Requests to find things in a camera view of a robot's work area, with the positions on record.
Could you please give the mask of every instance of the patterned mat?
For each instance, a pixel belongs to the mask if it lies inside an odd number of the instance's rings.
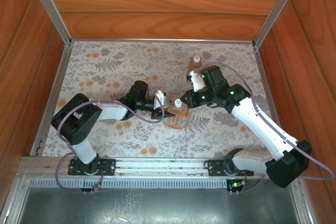
[[[252,87],[259,106],[270,115],[251,45],[87,41],[74,44],[56,112],[77,93],[94,100],[120,98],[136,80],[146,81],[150,94],[162,90],[171,100],[179,98],[192,88],[185,75],[194,55],[200,55],[203,63],[221,61],[234,67]],[[229,84],[242,84],[232,71],[225,69],[223,74]],[[147,112],[139,113],[150,118]],[[267,151],[234,116],[207,106],[189,110],[188,124],[182,130],[136,117],[123,122],[105,120],[95,124],[89,140],[100,156],[110,157],[223,157],[235,147]],[[51,127],[43,155],[68,152]]]

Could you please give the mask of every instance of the metal frame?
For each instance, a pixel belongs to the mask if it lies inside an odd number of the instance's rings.
[[[44,8],[46,9],[48,15],[50,16],[52,22],[54,23],[56,29],[58,30],[62,40],[66,45],[71,43],[71,35],[64,24],[64,21],[56,8],[56,5],[53,0],[41,0]]]
[[[30,151],[30,156],[41,154],[40,144],[44,143],[46,140],[46,136],[50,128],[50,121],[55,111],[59,92],[62,87],[63,78],[65,76],[68,62],[71,56],[71,51],[72,51],[72,44],[70,44],[69,46],[67,45],[64,46],[64,50],[63,50],[61,60],[60,60],[60,63],[59,63],[59,66],[56,72],[54,83],[51,88],[48,102],[44,110],[43,117],[42,117],[40,126],[38,128],[32,149]]]
[[[54,178],[56,167],[60,157],[23,157],[18,176]],[[66,158],[59,169],[60,178],[72,178],[68,176],[68,164],[71,157]],[[151,178],[151,179],[209,179],[208,170],[204,162],[209,158],[115,158],[117,165],[114,176],[106,178]],[[77,178],[88,178],[87,176],[76,176]],[[221,177],[224,179],[244,177]],[[261,174],[255,174],[249,178],[261,178]]]
[[[109,41],[109,42],[163,42],[163,43],[202,43],[202,44],[249,44],[252,45],[251,40],[227,40],[227,39],[114,39],[114,38],[100,38],[100,39],[72,39],[73,41]]]
[[[317,223],[317,219],[312,210],[312,205],[304,184],[302,179],[296,179],[291,183],[292,200],[295,203],[294,205],[296,206],[300,223],[314,224]]]
[[[266,35],[270,31],[272,25],[274,24],[275,20],[278,18],[279,14],[281,13],[283,7],[285,6],[286,2],[288,0],[277,0],[275,5],[273,6],[271,12],[268,14],[264,24],[262,25],[256,40],[255,40],[255,46],[259,48],[261,44],[263,43]]]
[[[0,216],[0,223],[18,223],[20,213],[27,195],[29,181],[15,178],[9,191],[6,204]]]

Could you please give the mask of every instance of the plastic bottle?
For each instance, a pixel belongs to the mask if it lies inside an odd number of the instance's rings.
[[[175,102],[169,104],[166,110],[175,116],[165,118],[163,121],[165,125],[173,129],[183,129],[188,120],[188,105],[176,99]]]
[[[195,55],[193,59],[190,60],[187,75],[190,74],[191,71],[196,70],[202,66],[202,61],[200,56]]]

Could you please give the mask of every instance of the bottle cap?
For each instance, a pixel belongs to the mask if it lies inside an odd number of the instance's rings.
[[[201,60],[200,56],[198,56],[198,55],[194,56],[194,62],[195,63],[198,63],[200,60]]]
[[[175,106],[176,106],[177,108],[180,108],[180,107],[182,106],[182,102],[181,102],[180,99],[176,99],[176,100],[175,100]]]

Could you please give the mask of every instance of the purple cable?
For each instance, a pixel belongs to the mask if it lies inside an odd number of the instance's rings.
[[[147,120],[141,116],[139,116],[138,114],[136,114],[132,109],[130,109],[128,106],[122,104],[121,102],[115,102],[115,101],[88,101],[88,102],[85,102],[85,103],[82,103],[80,105],[78,105],[77,107],[75,107],[74,109],[72,109],[68,114],[66,114],[66,116],[62,119],[62,121],[60,122],[60,124],[58,125],[58,128],[57,128],[57,135],[60,139],[62,139],[67,145],[68,147],[71,149],[72,153],[73,153],[73,156],[75,159],[77,159],[77,155],[76,155],[76,152],[74,151],[74,149],[72,148],[72,146],[70,145],[69,141],[66,140],[62,134],[61,134],[61,128],[63,126],[63,124],[65,123],[65,121],[72,115],[74,114],[78,109],[80,109],[81,107],[84,107],[88,104],[93,104],[93,103],[96,103],[96,104],[108,104],[108,105],[119,105],[119,106],[122,106],[124,107],[125,109],[129,110],[133,115],[135,115],[136,117],[138,117],[139,119],[141,119],[142,121],[146,122],[146,123],[160,123],[163,119],[164,119],[164,107],[163,107],[163,104],[162,102],[160,101],[160,99],[156,96],[156,92],[154,93],[155,95],[155,98],[157,99],[157,101],[159,102],[159,105],[161,107],[161,110],[162,110],[162,116],[159,120],[157,121],[150,121],[150,120]]]
[[[258,186],[261,185],[261,183],[264,181],[264,179],[265,179],[265,175],[263,175],[263,176],[261,177],[261,179],[258,181],[258,183],[255,184],[255,186],[253,186],[253,187],[251,187],[251,188],[249,188],[249,189],[247,189],[247,190],[245,190],[245,191],[240,191],[240,192],[238,192],[238,195],[239,195],[239,194],[244,194],[244,193],[247,193],[247,192],[249,192],[249,191],[252,191],[252,190],[256,189]]]
[[[252,104],[253,107],[256,111],[256,113],[258,114],[258,116],[272,129],[274,130],[284,141],[286,141],[286,143],[288,143],[291,147],[293,147],[295,150],[297,150],[299,153],[301,153],[303,156],[305,156],[306,158],[310,159],[311,161],[313,161],[315,164],[319,165],[320,167],[322,167],[323,169],[325,169],[327,172],[330,173],[330,176],[327,178],[324,177],[311,177],[311,176],[300,176],[300,178],[304,178],[304,179],[310,179],[310,180],[331,180],[335,177],[334,172],[327,166],[325,166],[323,163],[321,163],[320,161],[316,160],[315,158],[313,158],[312,156],[310,156],[309,154],[307,154],[306,152],[302,151],[299,147],[297,147],[296,145],[294,145],[292,142],[290,142],[284,135],[282,135],[276,128],[274,128],[274,126],[272,124],[270,124],[266,118],[260,113],[259,109],[258,109],[258,105],[256,103],[256,99],[255,96],[253,94],[253,91],[251,89],[251,87],[247,84],[247,82],[245,81],[244,77],[241,76],[240,73],[238,73],[233,67],[229,66],[228,64],[225,64],[223,62],[218,62],[218,61],[214,61],[214,62],[210,62],[207,63],[203,66],[201,66],[200,68],[196,69],[196,72],[200,72],[203,69],[213,66],[213,65],[219,65],[222,67],[227,67],[229,69],[231,69],[244,83],[244,85],[247,87],[248,91],[251,94],[251,99],[252,99]]]

